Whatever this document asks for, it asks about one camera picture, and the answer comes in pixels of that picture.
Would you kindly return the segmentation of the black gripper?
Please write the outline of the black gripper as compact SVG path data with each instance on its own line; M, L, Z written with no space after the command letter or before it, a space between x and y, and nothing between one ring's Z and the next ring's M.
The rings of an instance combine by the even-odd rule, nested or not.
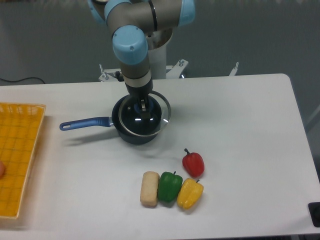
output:
M142 110L142 118L150 119L150 104L148 95L153 90L153 81L150 80L147 84L140 87L132 87L125 83L128 93L137 100L137 107Z

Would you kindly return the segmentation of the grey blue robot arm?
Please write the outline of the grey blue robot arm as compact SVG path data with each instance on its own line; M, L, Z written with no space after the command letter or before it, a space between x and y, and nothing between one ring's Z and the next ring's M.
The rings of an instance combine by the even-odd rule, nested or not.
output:
M147 34L190 24L195 19L193 0L89 0L91 14L104 21L124 82L138 109L149 108L153 89Z

